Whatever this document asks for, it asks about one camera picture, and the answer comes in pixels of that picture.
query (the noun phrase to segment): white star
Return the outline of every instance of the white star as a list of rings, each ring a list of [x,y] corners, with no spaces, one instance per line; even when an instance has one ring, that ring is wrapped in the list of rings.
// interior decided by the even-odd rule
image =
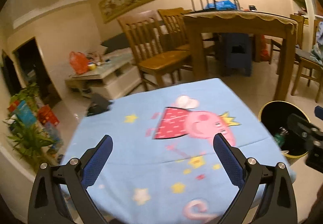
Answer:
[[[138,206],[144,205],[148,200],[150,200],[150,195],[148,194],[148,189],[147,188],[135,188],[135,192],[134,192],[132,199],[137,202]]]

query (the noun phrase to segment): chair backrest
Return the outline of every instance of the chair backrest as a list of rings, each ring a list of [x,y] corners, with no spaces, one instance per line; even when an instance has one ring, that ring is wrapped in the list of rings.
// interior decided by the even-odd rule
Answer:
[[[313,45],[316,44],[316,32],[318,31],[319,29],[319,23],[321,21],[319,20],[314,20],[314,33],[313,33]]]
[[[174,9],[159,9],[157,10],[162,20],[164,21],[167,31],[171,36],[172,44],[178,47],[188,43],[185,33],[185,25],[183,22],[183,14],[187,12],[183,7]]]
[[[121,16],[117,20],[126,34],[136,63],[163,52],[159,41],[163,35],[156,12]]]
[[[299,16],[299,15],[290,15],[290,18],[297,22],[296,44],[298,44],[299,48],[302,49],[305,18],[303,16]]]

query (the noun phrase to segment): blue plastic stool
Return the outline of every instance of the blue plastic stool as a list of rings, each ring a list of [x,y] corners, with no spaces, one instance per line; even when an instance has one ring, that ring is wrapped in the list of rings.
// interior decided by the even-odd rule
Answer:
[[[251,76],[252,47],[248,34],[222,33],[220,62],[223,76],[230,75],[232,68],[244,68],[245,75]]]

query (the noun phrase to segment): yellow star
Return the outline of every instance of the yellow star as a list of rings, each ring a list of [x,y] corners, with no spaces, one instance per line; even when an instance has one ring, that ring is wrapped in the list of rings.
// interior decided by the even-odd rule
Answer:
[[[193,168],[197,169],[205,164],[203,156],[192,157],[188,162]]]
[[[183,193],[185,189],[185,185],[181,182],[177,182],[172,185],[173,193]]]
[[[220,168],[221,168],[221,165],[220,164],[213,165],[213,169],[214,170],[217,170],[217,169],[220,169]]]
[[[125,116],[124,123],[133,123],[138,117],[135,114]]]
[[[184,175],[187,175],[187,174],[190,174],[192,172],[192,170],[190,170],[189,168],[188,169],[185,169],[184,171],[183,171],[183,174]]]

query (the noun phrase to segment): light blue tablecloth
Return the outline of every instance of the light blue tablecloth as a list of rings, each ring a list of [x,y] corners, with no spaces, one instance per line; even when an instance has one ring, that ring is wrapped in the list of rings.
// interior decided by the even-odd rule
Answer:
[[[205,223],[223,215],[238,191],[211,145],[218,132],[261,164],[287,164],[269,132],[220,79],[115,100],[111,111],[81,121],[62,164],[110,135],[113,151],[87,189],[103,214],[136,224]]]

